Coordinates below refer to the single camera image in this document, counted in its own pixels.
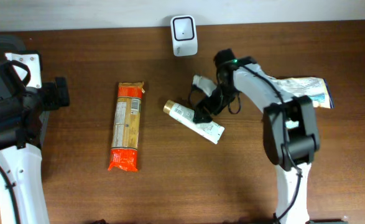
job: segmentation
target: white tube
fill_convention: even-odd
[[[171,100],[168,100],[164,105],[163,111],[214,144],[218,143],[219,138],[225,130],[224,127],[218,125],[214,121],[210,123],[195,124],[193,122],[195,112],[178,103],[174,103]]]

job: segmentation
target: wooden tabletop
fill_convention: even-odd
[[[275,168],[260,111],[246,97],[218,145],[162,111],[194,74],[215,78],[232,48],[274,77],[321,77],[335,109],[316,109],[321,148],[308,181],[312,219],[365,224],[365,21],[200,26],[198,53],[177,58],[169,27],[16,32],[42,54],[44,81],[66,77],[71,105],[51,112],[42,182],[51,223],[222,223],[271,218]],[[117,82],[145,81],[139,172],[107,171]]]

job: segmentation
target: pasta package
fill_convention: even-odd
[[[108,170],[118,167],[125,171],[138,171],[139,117],[145,92],[143,86],[143,82],[119,83]]]

